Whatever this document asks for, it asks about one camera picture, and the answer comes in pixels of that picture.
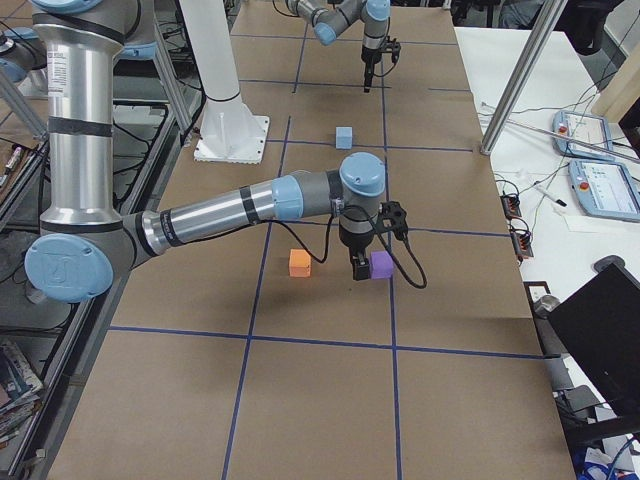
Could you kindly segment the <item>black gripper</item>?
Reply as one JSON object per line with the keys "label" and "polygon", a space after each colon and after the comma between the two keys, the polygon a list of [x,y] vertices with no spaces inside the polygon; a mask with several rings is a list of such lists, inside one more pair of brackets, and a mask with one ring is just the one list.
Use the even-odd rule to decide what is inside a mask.
{"label": "black gripper", "polygon": [[371,267],[366,249],[372,243],[375,229],[368,221],[339,220],[339,238],[348,248],[355,281],[371,278]]}
{"label": "black gripper", "polygon": [[381,61],[385,41],[363,42],[361,49],[361,60],[364,63],[363,91],[369,93],[372,87],[375,66]]}

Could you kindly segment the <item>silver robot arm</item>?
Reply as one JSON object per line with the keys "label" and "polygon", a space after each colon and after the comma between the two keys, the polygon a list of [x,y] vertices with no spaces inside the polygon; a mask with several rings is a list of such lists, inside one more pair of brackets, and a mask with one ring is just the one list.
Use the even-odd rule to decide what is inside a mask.
{"label": "silver robot arm", "polygon": [[321,1],[286,0],[285,16],[301,18],[309,24],[316,38],[324,46],[334,43],[356,22],[364,24],[361,60],[364,63],[363,91],[369,93],[375,77],[383,78],[397,64],[401,44],[389,35],[391,26],[390,1]]}
{"label": "silver robot arm", "polygon": [[[259,163],[270,120],[244,103],[222,1],[180,1],[204,88],[204,118],[195,157]],[[46,46],[51,204],[41,237],[29,248],[30,282],[48,297],[78,303],[110,289],[149,258],[217,233],[269,220],[331,214],[349,249],[355,280],[369,278],[366,248],[380,232],[384,166],[354,153],[339,170],[294,173],[217,198],[124,218],[113,202],[113,67],[125,45],[151,50],[154,1],[31,1]],[[364,23],[366,91],[390,24],[389,1],[286,1],[323,45]]]}

